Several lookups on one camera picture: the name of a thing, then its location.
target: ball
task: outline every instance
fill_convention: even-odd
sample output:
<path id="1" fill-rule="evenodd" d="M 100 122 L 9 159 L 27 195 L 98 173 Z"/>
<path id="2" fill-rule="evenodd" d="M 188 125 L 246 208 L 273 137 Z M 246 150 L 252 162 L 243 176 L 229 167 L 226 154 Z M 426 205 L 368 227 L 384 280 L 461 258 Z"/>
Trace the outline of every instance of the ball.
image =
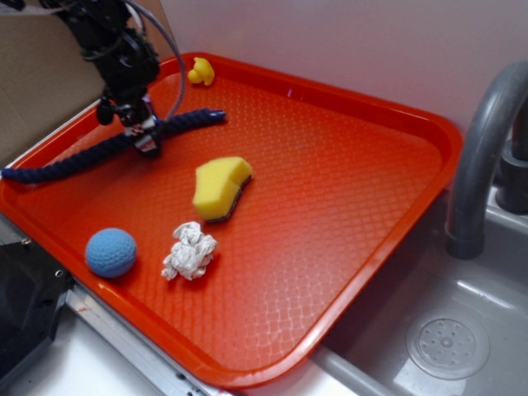
<path id="1" fill-rule="evenodd" d="M 93 272 L 105 278 L 125 274 L 134 265 L 135 258 L 135 241 L 122 229 L 103 229 L 95 233 L 86 246 L 86 263 Z"/>

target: tissue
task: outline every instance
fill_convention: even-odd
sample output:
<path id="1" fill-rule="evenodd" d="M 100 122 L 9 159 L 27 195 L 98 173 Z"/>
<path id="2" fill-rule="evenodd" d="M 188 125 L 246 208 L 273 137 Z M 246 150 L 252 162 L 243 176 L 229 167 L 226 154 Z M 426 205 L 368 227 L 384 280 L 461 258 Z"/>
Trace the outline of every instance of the tissue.
<path id="1" fill-rule="evenodd" d="M 162 276 L 168 281 L 178 274 L 189 281 L 203 276 L 218 244 L 215 239 L 202 233 L 196 221 L 180 225 L 172 235 L 180 239 L 180 242 L 172 246 L 171 254 L 163 260 L 166 268 L 162 271 Z"/>

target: yellow sponge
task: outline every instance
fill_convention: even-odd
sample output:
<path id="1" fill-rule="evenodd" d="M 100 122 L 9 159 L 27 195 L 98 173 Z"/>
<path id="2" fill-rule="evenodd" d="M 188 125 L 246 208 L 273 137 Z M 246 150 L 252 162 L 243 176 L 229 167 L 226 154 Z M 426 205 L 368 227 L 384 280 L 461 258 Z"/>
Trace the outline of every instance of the yellow sponge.
<path id="1" fill-rule="evenodd" d="M 240 157 L 209 161 L 196 169 L 196 192 L 192 204 L 206 220 L 227 219 L 252 174 L 251 166 Z"/>

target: rubber duck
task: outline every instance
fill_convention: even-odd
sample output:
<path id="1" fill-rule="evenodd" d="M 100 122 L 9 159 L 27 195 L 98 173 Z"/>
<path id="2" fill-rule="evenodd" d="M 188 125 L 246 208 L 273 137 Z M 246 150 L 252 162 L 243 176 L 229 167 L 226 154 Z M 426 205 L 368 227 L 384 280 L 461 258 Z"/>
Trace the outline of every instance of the rubber duck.
<path id="1" fill-rule="evenodd" d="M 194 58 L 195 65 L 192 70 L 189 71 L 187 77 L 189 81 L 194 84 L 204 83 L 206 87 L 213 83 L 215 80 L 215 71 L 207 59 Z"/>

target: sink basin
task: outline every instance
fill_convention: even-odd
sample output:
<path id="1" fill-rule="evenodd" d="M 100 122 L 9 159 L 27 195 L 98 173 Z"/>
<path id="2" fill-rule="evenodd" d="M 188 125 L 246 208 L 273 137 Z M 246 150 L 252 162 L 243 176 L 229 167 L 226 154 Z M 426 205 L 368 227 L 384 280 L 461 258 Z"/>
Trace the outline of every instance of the sink basin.
<path id="1" fill-rule="evenodd" d="M 323 341 L 361 394 L 526 394 L 528 220 L 489 205 L 484 252 L 462 261 L 446 209 L 444 194 Z"/>

